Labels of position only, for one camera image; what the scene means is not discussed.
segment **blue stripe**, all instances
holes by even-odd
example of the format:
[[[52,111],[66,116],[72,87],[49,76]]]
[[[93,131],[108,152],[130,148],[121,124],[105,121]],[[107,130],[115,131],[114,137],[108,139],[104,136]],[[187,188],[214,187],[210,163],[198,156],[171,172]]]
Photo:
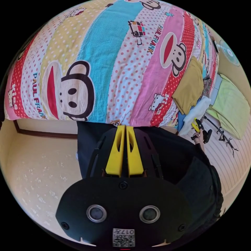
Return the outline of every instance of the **blue stripe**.
[[[95,106],[88,117],[90,122],[106,122],[113,65],[129,30],[128,21],[134,21],[142,9],[140,2],[131,4],[118,0],[95,19],[84,38],[77,60],[89,62],[90,78],[95,87]]]
[[[207,58],[209,57],[209,39],[208,39],[208,32],[207,32],[207,28],[205,26],[205,24],[203,23],[203,32],[204,32],[204,36],[205,36],[205,53],[207,55]],[[206,66],[203,66],[203,73],[202,73],[202,77],[205,78],[207,74],[207,70],[206,70]]]

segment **baseboard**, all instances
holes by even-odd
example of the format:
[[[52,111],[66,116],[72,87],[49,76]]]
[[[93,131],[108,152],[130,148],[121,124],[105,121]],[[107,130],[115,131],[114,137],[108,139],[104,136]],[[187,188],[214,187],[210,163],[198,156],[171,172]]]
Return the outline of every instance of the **baseboard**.
[[[17,133],[37,136],[37,137],[46,137],[46,138],[56,138],[56,139],[77,139],[77,134],[70,133],[49,133],[49,132],[39,132],[39,131],[30,131],[25,129],[20,129],[16,120],[13,120]]]

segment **electric fan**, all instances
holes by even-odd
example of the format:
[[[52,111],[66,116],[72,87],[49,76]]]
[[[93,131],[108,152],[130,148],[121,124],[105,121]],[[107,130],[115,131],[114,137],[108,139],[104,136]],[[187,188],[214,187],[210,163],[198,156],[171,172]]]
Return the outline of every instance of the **electric fan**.
[[[220,44],[216,44],[218,49],[221,49],[224,53],[225,57],[228,59],[228,61],[235,66],[240,66],[240,62],[237,59],[236,55],[233,53],[233,51],[230,49],[230,47],[227,45],[227,43],[224,40],[220,40]]]

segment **paul frank text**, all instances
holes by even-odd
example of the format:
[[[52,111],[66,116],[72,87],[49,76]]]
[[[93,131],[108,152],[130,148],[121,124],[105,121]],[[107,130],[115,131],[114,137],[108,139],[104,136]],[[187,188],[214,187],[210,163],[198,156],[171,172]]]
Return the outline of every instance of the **paul frank text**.
[[[40,115],[41,118],[46,119],[42,109],[41,109],[41,103],[39,100],[39,96],[37,94],[37,73],[33,74],[33,80],[32,80],[32,93],[33,93],[33,100],[36,106],[36,109]]]
[[[159,41],[159,37],[161,36],[162,34],[162,30],[163,30],[163,26],[159,25],[158,28],[157,28],[157,31],[155,32],[154,36],[153,36],[153,39],[147,49],[147,52],[150,52],[151,54],[153,54],[155,48],[156,48],[156,44],[158,43]]]

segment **screw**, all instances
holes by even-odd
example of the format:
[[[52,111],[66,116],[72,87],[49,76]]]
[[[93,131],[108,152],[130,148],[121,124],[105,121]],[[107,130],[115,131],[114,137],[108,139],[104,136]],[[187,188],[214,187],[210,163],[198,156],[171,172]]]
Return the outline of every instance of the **screw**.
[[[62,222],[61,223],[61,226],[62,226],[62,228],[64,228],[65,230],[68,230],[70,227],[69,227],[69,225],[66,223],[66,222]]]
[[[186,229],[186,224],[181,224],[179,227],[178,227],[178,231],[179,232],[182,232]]]
[[[122,181],[120,184],[119,184],[119,188],[120,189],[126,189],[127,188],[127,183],[125,181]]]

